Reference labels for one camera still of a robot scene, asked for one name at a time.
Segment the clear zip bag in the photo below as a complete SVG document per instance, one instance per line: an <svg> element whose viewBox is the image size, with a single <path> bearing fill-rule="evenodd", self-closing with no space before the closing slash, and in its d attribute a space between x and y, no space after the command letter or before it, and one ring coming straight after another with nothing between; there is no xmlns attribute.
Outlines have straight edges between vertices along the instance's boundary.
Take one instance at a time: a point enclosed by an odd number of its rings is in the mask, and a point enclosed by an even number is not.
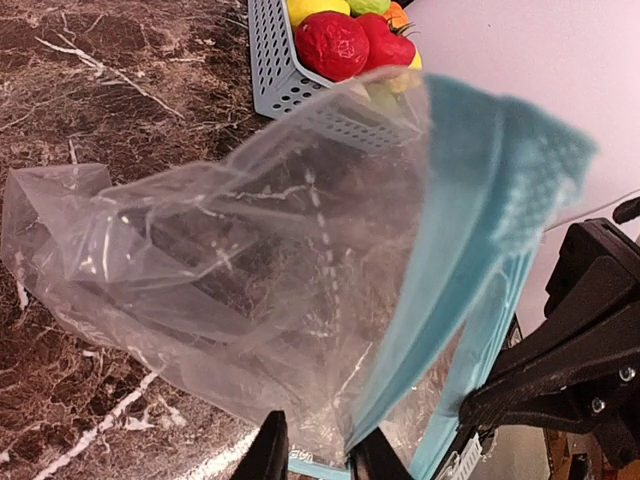
<svg viewBox="0 0 640 480"><path fill-rule="evenodd" d="M305 127L402 74L412 139L366 152ZM65 329L244 420L284 411L312 474L343 478L381 429L426 479L596 151L523 100L386 67L218 162L120 186L101 164L14 170L1 257Z"/></svg>

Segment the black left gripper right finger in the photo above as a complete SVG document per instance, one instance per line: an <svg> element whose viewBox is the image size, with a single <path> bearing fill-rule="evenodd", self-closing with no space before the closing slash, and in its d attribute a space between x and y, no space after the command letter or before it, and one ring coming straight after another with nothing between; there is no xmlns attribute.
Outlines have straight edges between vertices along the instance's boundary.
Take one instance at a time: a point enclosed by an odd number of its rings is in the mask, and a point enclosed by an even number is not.
<svg viewBox="0 0 640 480"><path fill-rule="evenodd" d="M349 457L354 480L412 480L380 429L373 430L355 445Z"/></svg>

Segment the red tomato with stem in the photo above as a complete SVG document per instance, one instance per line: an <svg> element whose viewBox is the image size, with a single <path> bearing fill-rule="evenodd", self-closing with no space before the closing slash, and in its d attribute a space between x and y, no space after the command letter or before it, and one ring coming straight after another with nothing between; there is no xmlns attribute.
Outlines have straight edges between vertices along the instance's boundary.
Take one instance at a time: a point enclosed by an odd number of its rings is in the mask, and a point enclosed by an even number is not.
<svg viewBox="0 0 640 480"><path fill-rule="evenodd" d="M369 40L369 55L363 72L385 66L409 66L415 57L416 47L407 38L412 24L394 27L390 20L375 13L356 18Z"/></svg>

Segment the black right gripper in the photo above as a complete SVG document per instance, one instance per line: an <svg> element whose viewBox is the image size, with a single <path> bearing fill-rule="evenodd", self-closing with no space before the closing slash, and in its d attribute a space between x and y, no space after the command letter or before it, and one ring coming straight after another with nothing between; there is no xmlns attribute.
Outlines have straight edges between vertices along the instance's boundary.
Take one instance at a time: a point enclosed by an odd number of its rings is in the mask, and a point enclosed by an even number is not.
<svg viewBox="0 0 640 480"><path fill-rule="evenodd" d="M462 426L590 430L612 465L639 458L639 247L604 217L572 224L546 286L565 349L491 378Z"/></svg>

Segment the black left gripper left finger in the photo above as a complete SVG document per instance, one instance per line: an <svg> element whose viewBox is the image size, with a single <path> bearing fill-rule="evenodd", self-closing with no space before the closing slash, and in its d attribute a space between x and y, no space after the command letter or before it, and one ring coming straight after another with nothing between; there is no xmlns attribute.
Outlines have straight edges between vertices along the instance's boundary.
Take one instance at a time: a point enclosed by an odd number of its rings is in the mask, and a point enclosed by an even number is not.
<svg viewBox="0 0 640 480"><path fill-rule="evenodd" d="M287 477L289 441L285 413L271 411L234 471L234 480L282 480Z"/></svg>

